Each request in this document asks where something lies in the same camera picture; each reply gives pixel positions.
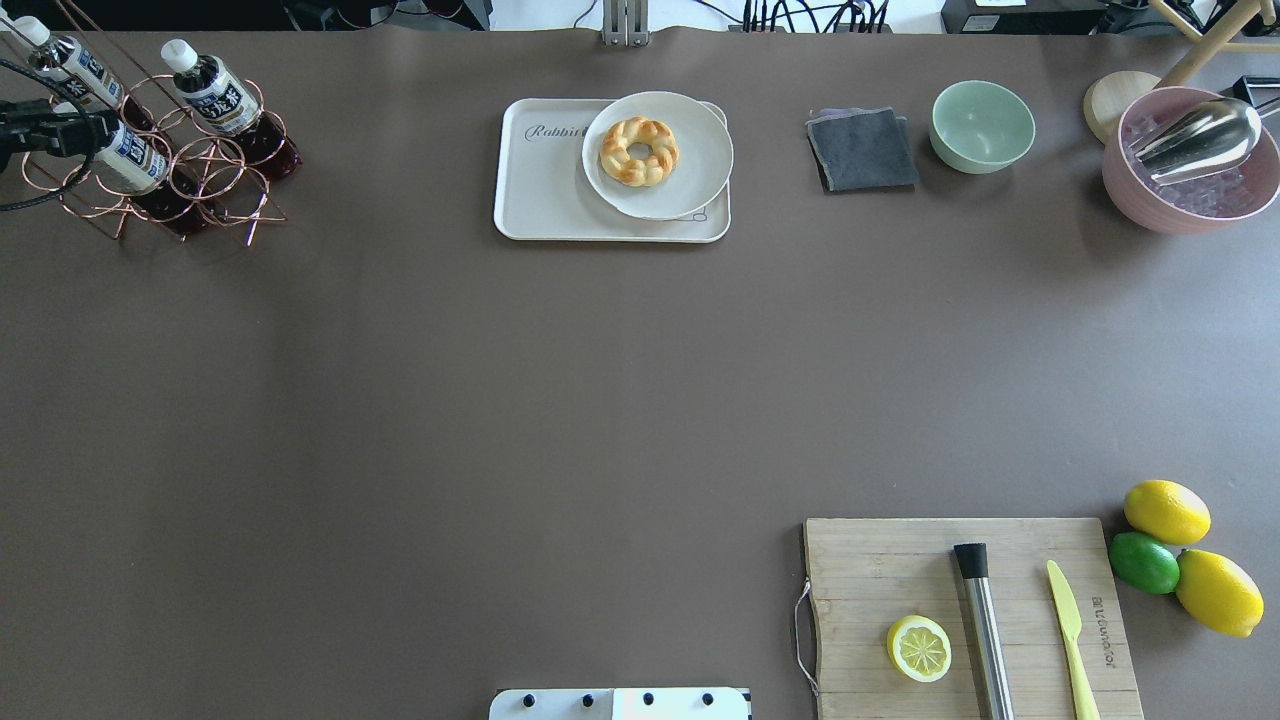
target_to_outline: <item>donut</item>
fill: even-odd
[[[632,158],[630,147],[648,145],[649,156]],[[676,136],[666,123],[636,115],[618,120],[604,133],[600,145],[600,167],[608,176],[631,187],[653,187],[667,179],[680,161]]]

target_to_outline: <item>table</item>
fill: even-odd
[[[306,165],[251,249],[0,218],[6,716],[483,717],[499,688],[705,683],[809,719],[805,518],[1115,530],[1149,477],[1197,489],[1201,547],[1280,592],[1280,215],[1148,233],[1079,115],[1181,44],[191,40],[266,88]],[[932,99],[973,77],[1037,115],[1007,172],[928,149]],[[497,232],[509,102],[652,88],[730,118],[723,240]],[[801,123],[832,105],[905,114],[920,183],[823,193]],[[1120,593],[1149,717],[1274,712],[1274,618],[1236,641]]]

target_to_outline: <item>bottle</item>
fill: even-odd
[[[54,37],[45,23],[27,15],[13,22],[14,35],[31,47],[27,56],[36,74],[58,83],[86,110],[111,109],[142,132],[155,132],[155,123],[138,102],[124,95],[119,81],[102,63],[70,36]]]
[[[54,108],[55,113],[74,113],[70,102]],[[93,170],[102,184],[147,211],[152,219],[173,232],[187,236],[209,227],[205,211],[215,218],[225,215],[215,200],[192,201],[178,195],[200,192],[200,183],[182,168],[170,170],[169,161],[142,141],[132,129],[120,123],[111,141],[93,156]]]
[[[173,85],[197,119],[239,145],[250,167],[269,181],[298,169],[302,158],[297,146],[220,59],[197,55],[184,40],[165,42],[160,56],[173,68]]]

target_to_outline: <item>folded cloth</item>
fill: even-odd
[[[822,110],[808,120],[809,145],[829,191],[915,184],[906,118],[892,108]]]

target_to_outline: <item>mint green bowl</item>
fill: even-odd
[[[1002,85],[966,79],[933,101],[929,143],[943,163],[961,173],[980,176],[1007,168],[1034,140],[1030,109]]]

